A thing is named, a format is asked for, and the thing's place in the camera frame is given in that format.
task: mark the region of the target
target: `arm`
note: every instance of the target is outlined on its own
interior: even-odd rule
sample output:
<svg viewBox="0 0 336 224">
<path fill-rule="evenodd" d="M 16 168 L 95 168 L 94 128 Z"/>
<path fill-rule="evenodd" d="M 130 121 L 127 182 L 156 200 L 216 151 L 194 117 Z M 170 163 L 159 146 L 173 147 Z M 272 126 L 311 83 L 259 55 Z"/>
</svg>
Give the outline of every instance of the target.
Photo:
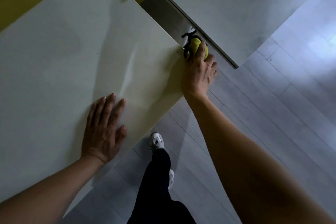
<svg viewBox="0 0 336 224">
<path fill-rule="evenodd" d="M 241 133 L 208 99 L 217 63 L 205 43 L 187 62 L 182 90 L 222 185 L 242 223 L 335 223 L 284 168 Z"/>
<path fill-rule="evenodd" d="M 63 217 L 79 190 L 120 150 L 126 130 L 124 126 L 116 129 L 116 125 L 124 110 L 125 100 L 118 103 L 110 118 L 115 98 L 115 94 L 111 94 L 92 105 L 81 158 L 2 202 L 1 223 L 56 223 Z"/>
</svg>

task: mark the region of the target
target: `person's left hand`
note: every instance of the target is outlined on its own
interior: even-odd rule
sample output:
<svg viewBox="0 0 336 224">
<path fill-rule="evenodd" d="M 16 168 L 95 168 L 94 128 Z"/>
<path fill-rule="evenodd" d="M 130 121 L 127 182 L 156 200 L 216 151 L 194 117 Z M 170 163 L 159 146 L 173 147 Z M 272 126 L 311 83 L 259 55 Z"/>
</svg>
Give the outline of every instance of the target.
<svg viewBox="0 0 336 224">
<path fill-rule="evenodd" d="M 94 156 L 105 164 L 119 152 L 127 132 L 125 126 L 117 129 L 117 124 L 126 101 L 120 100 L 112 111 L 115 100 L 116 95 L 112 93 L 92 104 L 87 117 L 81 157 Z"/>
</svg>

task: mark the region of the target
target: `yellow and black toy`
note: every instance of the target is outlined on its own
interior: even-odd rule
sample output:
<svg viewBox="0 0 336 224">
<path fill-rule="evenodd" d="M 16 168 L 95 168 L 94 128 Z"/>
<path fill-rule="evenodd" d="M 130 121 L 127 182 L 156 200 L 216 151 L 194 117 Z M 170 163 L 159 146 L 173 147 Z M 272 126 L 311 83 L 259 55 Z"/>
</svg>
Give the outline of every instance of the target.
<svg viewBox="0 0 336 224">
<path fill-rule="evenodd" d="M 189 59 L 190 56 L 194 56 L 195 53 L 197 52 L 198 50 L 198 47 L 199 45 L 201 44 L 202 42 L 202 39 L 198 36 L 198 35 L 195 35 L 197 31 L 194 30 L 193 32 L 191 33 L 185 33 L 182 38 L 188 36 L 188 42 L 187 44 L 184 46 L 184 58 L 186 60 Z M 208 48 L 208 45 L 206 47 L 206 53 L 205 53 L 205 57 L 204 57 L 204 61 L 207 59 L 208 57 L 208 52 L 209 52 L 209 48 Z"/>
</svg>

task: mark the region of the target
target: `forearm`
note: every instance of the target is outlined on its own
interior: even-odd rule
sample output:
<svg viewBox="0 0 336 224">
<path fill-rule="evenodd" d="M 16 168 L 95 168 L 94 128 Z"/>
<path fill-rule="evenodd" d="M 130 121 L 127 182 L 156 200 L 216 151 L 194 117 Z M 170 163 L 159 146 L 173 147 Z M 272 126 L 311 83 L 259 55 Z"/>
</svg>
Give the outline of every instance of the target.
<svg viewBox="0 0 336 224">
<path fill-rule="evenodd" d="M 103 165 L 87 156 L 0 204 L 1 223 L 55 223 Z"/>
<path fill-rule="evenodd" d="M 207 97 L 186 99 L 223 187 L 243 223 L 332 221 L 278 162 L 241 133 Z"/>
</svg>

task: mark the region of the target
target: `foot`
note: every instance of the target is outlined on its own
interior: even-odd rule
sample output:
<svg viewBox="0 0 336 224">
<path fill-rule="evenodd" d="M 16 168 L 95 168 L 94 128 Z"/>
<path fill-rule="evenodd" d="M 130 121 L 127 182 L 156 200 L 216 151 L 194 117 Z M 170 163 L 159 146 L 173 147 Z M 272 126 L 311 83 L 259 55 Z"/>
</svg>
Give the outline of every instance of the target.
<svg viewBox="0 0 336 224">
<path fill-rule="evenodd" d="M 168 191 L 170 191 L 171 187 L 173 186 L 174 183 L 174 171 L 169 170 L 169 185 L 168 185 Z"/>
<path fill-rule="evenodd" d="M 162 136 L 159 133 L 153 133 L 150 136 L 149 149 L 151 151 L 154 151 L 156 149 L 164 149 L 164 148 L 165 148 L 165 144 L 163 143 Z"/>
</svg>

